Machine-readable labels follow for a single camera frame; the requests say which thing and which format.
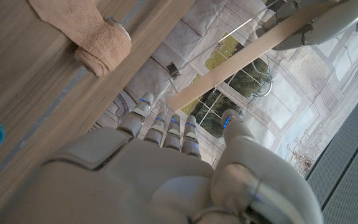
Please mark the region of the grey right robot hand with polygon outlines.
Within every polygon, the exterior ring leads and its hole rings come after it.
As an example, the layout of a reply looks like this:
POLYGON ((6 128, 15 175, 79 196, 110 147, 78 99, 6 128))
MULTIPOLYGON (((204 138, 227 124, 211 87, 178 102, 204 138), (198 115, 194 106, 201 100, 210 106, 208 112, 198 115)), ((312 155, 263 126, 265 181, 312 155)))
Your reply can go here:
POLYGON ((221 124, 226 148, 203 161, 189 116, 150 112, 146 93, 117 128, 99 128, 58 150, 0 212, 0 223, 322 223, 307 181, 260 145, 238 112, 221 124))

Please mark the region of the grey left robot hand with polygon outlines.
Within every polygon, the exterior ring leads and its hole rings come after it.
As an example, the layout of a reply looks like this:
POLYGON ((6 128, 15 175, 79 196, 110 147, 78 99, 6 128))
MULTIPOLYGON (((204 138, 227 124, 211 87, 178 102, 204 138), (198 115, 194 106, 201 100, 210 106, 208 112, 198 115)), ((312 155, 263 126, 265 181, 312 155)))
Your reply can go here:
MULTIPOLYGON (((264 22, 255 33, 257 37, 261 37, 296 11, 325 2, 325 0, 289 0, 280 6, 274 16, 264 22)), ((358 0, 340 0, 331 3, 333 5, 326 12, 304 25, 273 49, 281 51, 304 45, 322 44, 358 23, 358 0)))

